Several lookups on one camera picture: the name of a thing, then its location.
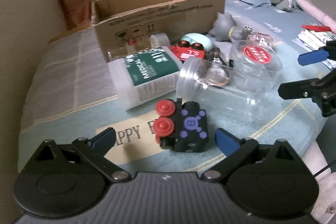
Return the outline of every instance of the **red clip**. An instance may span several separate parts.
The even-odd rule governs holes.
[[[315,32],[331,32],[331,29],[327,26],[302,25],[302,28]]]

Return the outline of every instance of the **black cable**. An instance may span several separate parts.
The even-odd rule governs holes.
[[[336,164],[336,159],[334,159],[331,163],[329,163],[327,166],[323,167],[320,171],[318,171],[315,175],[314,178],[316,178],[319,174],[323,173],[325,170],[328,168],[332,167],[334,164]]]

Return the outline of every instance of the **metal screw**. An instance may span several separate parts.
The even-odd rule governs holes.
[[[126,171],[116,171],[112,174],[112,178],[115,180],[125,180],[129,178],[129,174]]]
[[[87,141],[88,138],[77,138],[77,140],[79,140],[79,141]]]
[[[334,206],[330,206],[327,208],[327,213],[333,214],[336,213],[336,208]]]
[[[216,180],[216,179],[219,179],[221,177],[221,173],[219,173],[216,170],[208,170],[204,173],[204,176],[208,180]]]

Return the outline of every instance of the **green label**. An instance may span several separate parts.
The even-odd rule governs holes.
[[[134,86],[179,71],[174,60],[162,48],[143,50],[124,58]]]

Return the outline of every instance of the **red knob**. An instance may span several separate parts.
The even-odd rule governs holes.
[[[159,137],[167,137],[174,132],[174,122],[167,117],[160,117],[153,123],[154,133]]]
[[[161,117],[168,117],[175,111],[175,104],[171,100],[161,100],[156,103],[155,111]]]
[[[156,141],[158,144],[160,144],[160,136],[155,135],[155,141]]]
[[[181,40],[179,43],[178,43],[178,46],[179,47],[189,47],[190,46],[190,43],[186,40]]]

